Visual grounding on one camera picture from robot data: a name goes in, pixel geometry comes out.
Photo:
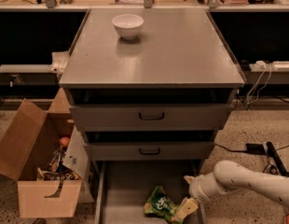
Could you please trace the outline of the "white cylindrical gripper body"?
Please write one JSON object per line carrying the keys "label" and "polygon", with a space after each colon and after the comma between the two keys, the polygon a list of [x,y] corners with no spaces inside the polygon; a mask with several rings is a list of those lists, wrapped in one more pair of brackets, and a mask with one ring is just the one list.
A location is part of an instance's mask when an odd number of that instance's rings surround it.
{"label": "white cylindrical gripper body", "polygon": [[223,191],[223,186],[217,182],[214,173],[207,175],[185,175],[184,180],[188,183],[190,196],[198,203],[208,203],[212,197],[218,196]]}

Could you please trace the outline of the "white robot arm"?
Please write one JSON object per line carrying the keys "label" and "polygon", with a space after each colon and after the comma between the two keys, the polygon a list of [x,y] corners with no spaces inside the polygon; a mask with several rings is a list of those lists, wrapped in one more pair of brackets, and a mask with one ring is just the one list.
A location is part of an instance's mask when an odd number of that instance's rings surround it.
{"label": "white robot arm", "polygon": [[234,161],[219,161],[207,175],[184,176],[190,198],[184,198],[174,217],[182,220],[194,213],[200,203],[213,196],[229,195],[241,189],[252,190],[289,208],[289,177],[249,170]]}

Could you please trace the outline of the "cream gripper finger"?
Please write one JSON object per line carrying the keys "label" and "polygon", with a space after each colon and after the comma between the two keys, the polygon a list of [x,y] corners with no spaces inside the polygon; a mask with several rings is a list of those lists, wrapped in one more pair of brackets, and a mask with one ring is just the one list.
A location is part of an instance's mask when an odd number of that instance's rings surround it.
{"label": "cream gripper finger", "polygon": [[174,214],[176,221],[182,221],[199,207],[199,203],[193,198],[184,198]]}

